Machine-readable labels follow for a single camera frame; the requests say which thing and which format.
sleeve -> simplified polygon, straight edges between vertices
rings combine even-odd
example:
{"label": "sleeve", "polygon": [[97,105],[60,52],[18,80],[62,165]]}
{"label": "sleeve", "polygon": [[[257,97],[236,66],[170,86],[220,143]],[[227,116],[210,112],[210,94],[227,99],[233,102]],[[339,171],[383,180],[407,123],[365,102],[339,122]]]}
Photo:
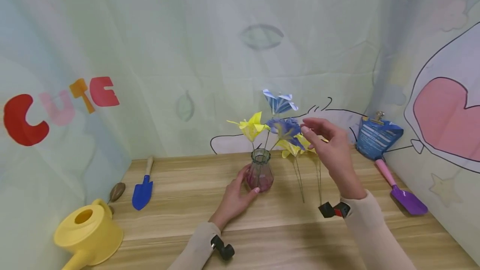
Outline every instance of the sleeve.
{"label": "sleeve", "polygon": [[200,223],[188,241],[187,247],[168,270],[201,270],[212,255],[210,242],[215,235],[221,236],[216,225],[210,222]]}
{"label": "sleeve", "polygon": [[362,200],[342,201],[350,206],[345,217],[368,270],[415,270],[383,219],[375,197],[367,191]]}

wooden table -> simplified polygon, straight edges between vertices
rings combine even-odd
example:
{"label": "wooden table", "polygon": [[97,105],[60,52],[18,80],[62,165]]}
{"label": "wooden table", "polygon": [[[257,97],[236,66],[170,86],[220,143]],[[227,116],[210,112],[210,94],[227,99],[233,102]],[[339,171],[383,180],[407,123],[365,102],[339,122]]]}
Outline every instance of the wooden table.
{"label": "wooden table", "polygon": [[[419,270],[479,269],[431,214],[411,217],[389,195],[389,185],[373,163],[352,150],[353,162],[365,188],[382,207],[388,227]],[[198,223],[209,219],[225,186],[250,154],[157,159],[152,169],[154,191],[141,211],[132,207],[135,184],[146,160],[135,160],[123,178],[127,188],[116,203],[115,221],[125,232],[116,254],[94,270],[163,270],[183,250]],[[315,155],[299,158],[305,204],[291,160],[272,153],[275,182],[260,194],[246,213],[222,234],[235,248],[229,263],[214,253],[204,269],[365,269],[344,220],[324,219],[318,210],[317,171],[321,169],[322,201],[337,203],[338,190]],[[397,180],[399,187],[405,188]]]}

letter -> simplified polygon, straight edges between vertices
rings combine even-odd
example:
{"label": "letter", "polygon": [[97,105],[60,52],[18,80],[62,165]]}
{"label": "letter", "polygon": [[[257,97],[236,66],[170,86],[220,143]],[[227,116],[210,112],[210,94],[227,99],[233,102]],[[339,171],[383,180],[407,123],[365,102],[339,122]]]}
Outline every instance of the letter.
{"label": "letter", "polygon": [[80,78],[75,81],[75,83],[70,85],[70,91],[72,92],[73,97],[78,99],[78,97],[82,97],[85,106],[87,107],[87,111],[89,114],[95,112],[95,108],[93,107],[92,103],[88,99],[85,94],[85,91],[88,90],[87,85],[85,84],[85,80]]}
{"label": "letter", "polygon": [[29,125],[26,121],[28,109],[33,103],[29,94],[12,97],[3,108],[3,123],[10,137],[23,146],[32,146],[47,137],[50,127],[45,121]]}
{"label": "letter", "polygon": [[59,95],[61,102],[63,103],[62,110],[57,108],[57,105],[53,102],[50,94],[47,92],[40,93],[38,97],[40,97],[40,101],[47,111],[48,116],[52,119],[52,122],[58,126],[65,126],[72,122],[72,119],[75,116],[75,109],[73,108],[73,103],[67,90],[60,91]]}
{"label": "letter", "polygon": [[99,107],[112,107],[120,104],[115,92],[105,87],[113,87],[110,77],[96,77],[90,81],[90,95]]}

blue trowel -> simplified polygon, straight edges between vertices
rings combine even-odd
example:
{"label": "blue trowel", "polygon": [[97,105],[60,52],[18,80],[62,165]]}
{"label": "blue trowel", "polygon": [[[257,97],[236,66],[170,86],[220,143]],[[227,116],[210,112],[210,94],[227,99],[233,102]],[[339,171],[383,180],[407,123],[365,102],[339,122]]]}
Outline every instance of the blue trowel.
{"label": "blue trowel", "polygon": [[150,181],[150,172],[152,171],[153,156],[148,157],[145,176],[141,184],[135,185],[133,191],[132,205],[137,210],[142,210],[152,197],[153,182]]}

leaf drawing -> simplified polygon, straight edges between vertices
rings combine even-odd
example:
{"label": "leaf drawing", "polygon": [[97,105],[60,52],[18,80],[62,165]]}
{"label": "leaf drawing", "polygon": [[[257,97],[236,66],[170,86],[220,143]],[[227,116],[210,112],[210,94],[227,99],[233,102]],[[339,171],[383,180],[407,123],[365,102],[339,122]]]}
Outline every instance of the leaf drawing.
{"label": "leaf drawing", "polygon": [[177,100],[177,116],[185,122],[188,122],[195,112],[195,104],[188,91]]}
{"label": "leaf drawing", "polygon": [[284,34],[273,25],[250,25],[240,33],[240,38],[246,46],[253,50],[268,50],[277,47],[282,42]]}

